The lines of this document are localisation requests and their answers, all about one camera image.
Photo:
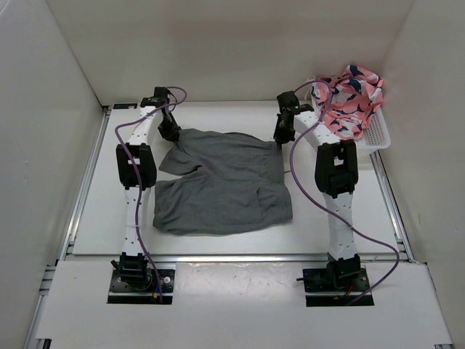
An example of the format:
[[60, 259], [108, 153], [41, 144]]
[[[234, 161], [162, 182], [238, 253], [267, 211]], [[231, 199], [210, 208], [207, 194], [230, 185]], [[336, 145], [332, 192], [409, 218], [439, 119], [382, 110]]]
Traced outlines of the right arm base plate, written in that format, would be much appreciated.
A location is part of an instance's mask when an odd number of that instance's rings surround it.
[[304, 285], [308, 308], [373, 306], [373, 296], [365, 268], [347, 281], [335, 284], [325, 268], [307, 268], [296, 279]]

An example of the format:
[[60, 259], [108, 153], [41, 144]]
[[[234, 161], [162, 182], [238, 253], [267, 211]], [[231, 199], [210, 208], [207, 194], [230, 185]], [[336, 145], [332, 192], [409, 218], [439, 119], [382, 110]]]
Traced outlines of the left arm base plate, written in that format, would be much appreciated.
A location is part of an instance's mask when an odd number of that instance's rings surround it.
[[161, 289], [155, 274], [148, 277], [145, 283], [135, 285], [124, 281], [119, 273], [112, 272], [108, 290], [108, 304], [124, 305], [171, 305], [174, 295], [175, 269], [158, 269]]

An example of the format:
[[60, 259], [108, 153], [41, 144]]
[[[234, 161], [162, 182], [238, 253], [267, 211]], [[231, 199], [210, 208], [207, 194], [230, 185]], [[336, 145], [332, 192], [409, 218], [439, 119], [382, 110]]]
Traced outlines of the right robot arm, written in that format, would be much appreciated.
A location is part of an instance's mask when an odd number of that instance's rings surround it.
[[[302, 114], [313, 107], [302, 105], [295, 92], [287, 91], [277, 96], [279, 113], [274, 139], [278, 145], [292, 142], [289, 165], [294, 182], [298, 182], [294, 153], [298, 142], [314, 135], [318, 122], [302, 119]], [[358, 182], [357, 148], [352, 140], [320, 143], [315, 146], [315, 184], [323, 194], [325, 206], [315, 205], [328, 214], [329, 249], [325, 279], [334, 290], [341, 291], [352, 283], [361, 271], [360, 256], [352, 229], [352, 198]]]

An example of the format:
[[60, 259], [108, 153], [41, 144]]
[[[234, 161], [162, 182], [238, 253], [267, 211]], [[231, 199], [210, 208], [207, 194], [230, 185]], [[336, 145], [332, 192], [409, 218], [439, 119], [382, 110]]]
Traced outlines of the grey shorts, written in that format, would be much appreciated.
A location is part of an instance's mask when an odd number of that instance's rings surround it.
[[292, 221], [282, 150], [240, 132], [183, 129], [159, 169], [153, 227], [174, 235], [247, 233]]

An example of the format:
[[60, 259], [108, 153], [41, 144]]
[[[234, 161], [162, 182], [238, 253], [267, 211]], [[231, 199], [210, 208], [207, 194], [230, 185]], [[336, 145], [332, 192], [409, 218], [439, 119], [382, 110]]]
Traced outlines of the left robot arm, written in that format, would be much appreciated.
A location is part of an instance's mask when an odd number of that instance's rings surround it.
[[153, 95], [140, 103], [140, 116], [115, 127], [118, 141], [116, 162], [118, 178], [124, 189], [126, 224], [124, 245], [119, 261], [112, 262], [122, 281], [137, 291], [152, 288], [161, 293], [162, 282], [142, 237], [146, 223], [148, 199], [157, 180], [157, 167], [151, 149], [154, 121], [161, 119], [158, 131], [162, 138], [176, 141], [180, 126], [172, 112], [185, 98], [178, 99], [175, 87], [155, 87]]

